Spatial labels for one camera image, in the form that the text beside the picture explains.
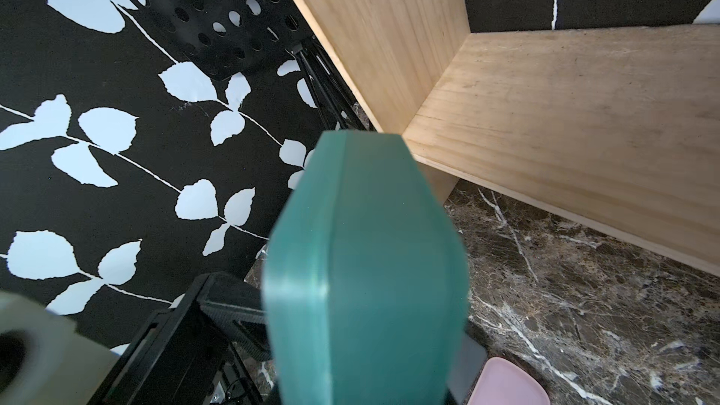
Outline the pink pencil case top shelf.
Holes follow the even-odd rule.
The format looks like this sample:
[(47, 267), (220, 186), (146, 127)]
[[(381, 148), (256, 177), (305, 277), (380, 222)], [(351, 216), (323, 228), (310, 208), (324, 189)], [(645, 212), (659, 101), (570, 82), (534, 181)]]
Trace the pink pencil case top shelf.
[(468, 405), (550, 405), (540, 383), (517, 365), (501, 358), (487, 360)]

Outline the black pencil case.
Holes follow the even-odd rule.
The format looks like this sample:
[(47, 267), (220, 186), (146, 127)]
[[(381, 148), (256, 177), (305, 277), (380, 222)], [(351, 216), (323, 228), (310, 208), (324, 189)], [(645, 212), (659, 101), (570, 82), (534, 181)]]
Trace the black pencil case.
[(464, 333), (446, 382), (445, 404), (463, 404), (467, 401), (487, 359), (487, 349)]

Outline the wooden two-tier shelf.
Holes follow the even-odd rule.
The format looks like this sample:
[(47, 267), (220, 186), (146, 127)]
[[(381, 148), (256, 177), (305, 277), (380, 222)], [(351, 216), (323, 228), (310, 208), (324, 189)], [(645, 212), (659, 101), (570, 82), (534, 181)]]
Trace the wooden two-tier shelf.
[(719, 27), (474, 34), (464, 0), (294, 0), (414, 157), (719, 271)]

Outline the black music stand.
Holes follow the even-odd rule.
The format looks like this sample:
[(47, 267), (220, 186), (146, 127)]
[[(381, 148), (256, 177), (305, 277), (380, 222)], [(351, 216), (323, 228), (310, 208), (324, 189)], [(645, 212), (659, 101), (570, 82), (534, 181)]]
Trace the black music stand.
[(213, 80), (298, 63), (327, 129), (370, 131), (359, 105), (294, 0), (131, 0), (176, 48)]

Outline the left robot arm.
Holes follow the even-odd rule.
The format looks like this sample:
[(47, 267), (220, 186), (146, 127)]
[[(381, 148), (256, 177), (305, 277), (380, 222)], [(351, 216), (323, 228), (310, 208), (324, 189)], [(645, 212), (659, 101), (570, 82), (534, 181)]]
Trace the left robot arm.
[(243, 358), (271, 360), (257, 288), (227, 273), (196, 277), (174, 309), (158, 310), (123, 354), (18, 294), (1, 294), (4, 404), (279, 404)]

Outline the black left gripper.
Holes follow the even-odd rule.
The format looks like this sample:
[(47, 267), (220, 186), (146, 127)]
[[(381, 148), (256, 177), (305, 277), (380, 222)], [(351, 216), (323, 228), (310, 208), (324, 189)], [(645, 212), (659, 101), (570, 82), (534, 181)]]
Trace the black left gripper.
[(272, 403), (245, 356), (272, 358), (260, 290), (227, 273), (200, 275), (177, 307), (151, 315), (90, 403)]

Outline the dark green pencil case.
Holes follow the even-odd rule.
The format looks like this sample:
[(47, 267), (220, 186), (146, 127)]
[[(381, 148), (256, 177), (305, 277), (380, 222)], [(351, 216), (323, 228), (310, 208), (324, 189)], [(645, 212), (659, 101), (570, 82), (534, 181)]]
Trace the dark green pencil case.
[(261, 290), (283, 403), (444, 402), (467, 255), (398, 135), (322, 135), (271, 234)]

